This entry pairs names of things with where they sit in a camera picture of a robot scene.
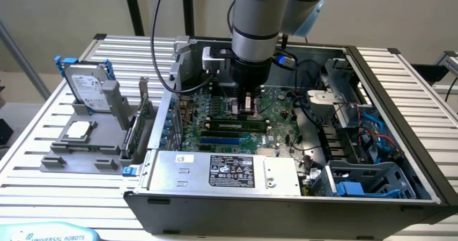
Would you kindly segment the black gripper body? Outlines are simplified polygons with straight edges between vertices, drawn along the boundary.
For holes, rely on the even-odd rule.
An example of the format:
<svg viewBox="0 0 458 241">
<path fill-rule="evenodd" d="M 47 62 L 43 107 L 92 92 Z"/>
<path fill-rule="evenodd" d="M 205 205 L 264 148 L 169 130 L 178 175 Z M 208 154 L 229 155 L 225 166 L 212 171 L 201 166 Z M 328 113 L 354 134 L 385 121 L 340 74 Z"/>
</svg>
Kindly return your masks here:
<svg viewBox="0 0 458 241">
<path fill-rule="evenodd" d="M 242 59 L 230 61 L 230 77 L 238 86 L 238 99 L 245 99 L 246 93 L 253 93 L 268 80 L 272 59 L 249 62 Z"/>
</svg>

